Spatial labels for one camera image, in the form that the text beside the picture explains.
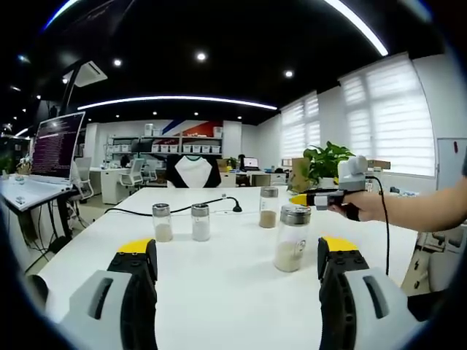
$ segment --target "glass jar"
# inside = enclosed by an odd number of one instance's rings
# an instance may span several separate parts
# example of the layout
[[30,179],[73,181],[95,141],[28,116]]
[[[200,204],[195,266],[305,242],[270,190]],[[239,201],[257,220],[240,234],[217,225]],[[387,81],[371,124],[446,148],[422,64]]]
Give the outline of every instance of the glass jar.
[[156,242],[168,242],[173,239],[170,207],[167,203],[153,205],[153,224]]
[[260,191],[260,223],[262,228],[275,228],[279,206],[277,187],[262,187]]
[[283,206],[280,212],[274,265],[284,272],[297,271],[304,255],[312,211],[305,206]]
[[192,237],[195,241],[207,241],[211,237],[209,228],[209,206],[204,203],[191,206]]

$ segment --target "monitor screen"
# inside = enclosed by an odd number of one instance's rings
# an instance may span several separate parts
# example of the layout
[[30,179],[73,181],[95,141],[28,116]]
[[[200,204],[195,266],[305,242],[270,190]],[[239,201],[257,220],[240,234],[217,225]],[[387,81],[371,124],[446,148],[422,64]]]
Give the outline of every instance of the monitor screen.
[[256,159],[256,158],[245,158],[244,159],[244,164],[245,164],[245,167],[257,168],[258,167],[258,159]]
[[74,148],[85,113],[64,115],[39,124],[31,175],[69,180]]

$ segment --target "white door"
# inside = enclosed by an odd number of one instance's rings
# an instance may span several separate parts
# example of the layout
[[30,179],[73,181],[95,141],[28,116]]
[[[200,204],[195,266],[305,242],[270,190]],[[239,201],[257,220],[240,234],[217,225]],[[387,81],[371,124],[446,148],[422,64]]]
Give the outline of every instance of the white door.
[[437,189],[452,187],[462,176],[467,139],[438,139]]

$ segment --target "window blind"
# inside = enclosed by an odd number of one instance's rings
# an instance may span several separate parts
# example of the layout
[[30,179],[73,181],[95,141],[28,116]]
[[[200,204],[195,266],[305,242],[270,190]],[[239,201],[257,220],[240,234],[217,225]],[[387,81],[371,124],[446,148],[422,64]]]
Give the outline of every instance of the window blind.
[[391,162],[389,171],[434,176],[431,116],[406,55],[342,78],[351,151]]
[[319,107],[316,92],[282,110],[281,158],[301,158],[307,147],[320,146]]

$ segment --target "black and white shirt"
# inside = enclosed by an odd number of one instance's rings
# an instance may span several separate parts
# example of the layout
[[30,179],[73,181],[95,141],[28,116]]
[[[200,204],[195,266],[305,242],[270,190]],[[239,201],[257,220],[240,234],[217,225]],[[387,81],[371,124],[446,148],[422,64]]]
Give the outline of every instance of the black and white shirt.
[[167,182],[178,188],[217,187],[220,184],[219,167],[214,158],[170,156],[166,177]]

